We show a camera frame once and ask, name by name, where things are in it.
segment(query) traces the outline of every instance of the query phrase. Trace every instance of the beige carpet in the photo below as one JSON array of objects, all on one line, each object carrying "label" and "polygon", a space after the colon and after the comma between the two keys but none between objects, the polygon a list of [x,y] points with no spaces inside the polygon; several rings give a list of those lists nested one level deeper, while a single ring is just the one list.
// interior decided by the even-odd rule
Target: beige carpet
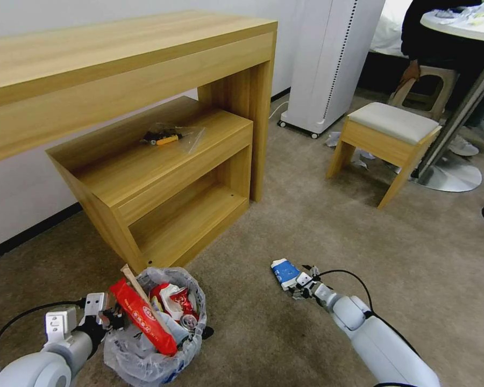
[{"label": "beige carpet", "polygon": [[[367,102],[362,96],[375,98],[360,91],[354,108]],[[462,194],[408,183],[378,211],[391,171],[375,160],[370,171],[351,166],[327,182],[328,135],[312,140],[277,127],[277,118],[269,126],[264,199],[187,266],[207,295],[216,332],[173,385],[374,384],[328,314],[281,291],[269,264],[287,258],[354,271],[375,310],[411,341],[442,385],[484,387],[484,182]],[[475,143],[481,154],[473,163],[484,176],[484,142]],[[38,304],[107,289],[121,266],[84,213],[71,217],[0,258],[0,327]],[[344,275],[325,281],[365,298]],[[0,364],[43,343],[43,313],[31,315],[3,336]],[[78,383],[125,385],[101,351]]]}]

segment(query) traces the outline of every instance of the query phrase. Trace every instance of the black pants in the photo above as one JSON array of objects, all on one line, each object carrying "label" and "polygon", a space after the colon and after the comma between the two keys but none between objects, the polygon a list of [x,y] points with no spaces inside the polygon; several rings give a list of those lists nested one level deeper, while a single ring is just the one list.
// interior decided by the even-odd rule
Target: black pants
[{"label": "black pants", "polygon": [[[419,63],[452,69],[459,73],[449,101],[457,107],[484,69],[484,42],[443,33],[441,35],[437,45],[432,42],[426,43]],[[466,125],[478,126],[482,120],[484,120],[484,98],[472,112]]]}]

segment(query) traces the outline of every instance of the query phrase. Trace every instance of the wooden stick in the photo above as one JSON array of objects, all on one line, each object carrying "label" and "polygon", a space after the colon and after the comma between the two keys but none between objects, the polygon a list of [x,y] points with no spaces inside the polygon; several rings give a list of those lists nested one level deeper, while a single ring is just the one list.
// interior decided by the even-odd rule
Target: wooden stick
[{"label": "wooden stick", "polygon": [[136,277],[134,276],[133,272],[129,268],[129,265],[125,264],[122,267],[122,269],[120,269],[120,270],[121,270],[122,273],[124,273],[125,277],[131,282],[131,285],[136,290],[136,293],[138,293],[140,295],[140,297],[142,298],[142,300],[144,300],[147,303],[149,309],[151,310],[152,315],[160,323],[163,330],[165,332],[167,332],[168,334],[171,334],[170,330],[168,329],[167,324],[165,324],[163,319],[156,313],[156,311],[152,307],[151,301],[149,300],[149,298],[147,297],[147,294],[145,294],[144,290],[142,289],[142,287],[140,286],[140,284],[136,280]]}]

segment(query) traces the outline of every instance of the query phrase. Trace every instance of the person's hand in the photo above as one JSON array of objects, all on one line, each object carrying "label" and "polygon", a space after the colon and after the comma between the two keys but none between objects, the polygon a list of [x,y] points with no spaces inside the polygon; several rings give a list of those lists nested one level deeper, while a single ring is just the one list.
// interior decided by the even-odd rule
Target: person's hand
[{"label": "person's hand", "polygon": [[416,81],[419,80],[421,70],[419,69],[419,64],[417,60],[410,61],[409,67],[405,69],[403,75],[400,79],[400,84],[396,88],[396,91],[400,90],[403,85],[405,85],[409,80],[415,79]]}]

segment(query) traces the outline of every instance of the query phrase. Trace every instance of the white air purifier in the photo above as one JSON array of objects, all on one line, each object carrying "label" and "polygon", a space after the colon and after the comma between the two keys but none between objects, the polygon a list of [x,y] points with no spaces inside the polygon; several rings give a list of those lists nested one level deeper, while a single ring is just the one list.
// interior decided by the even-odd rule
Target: white air purifier
[{"label": "white air purifier", "polygon": [[288,110],[278,125],[295,126],[317,138],[346,113],[384,2],[306,1]]}]

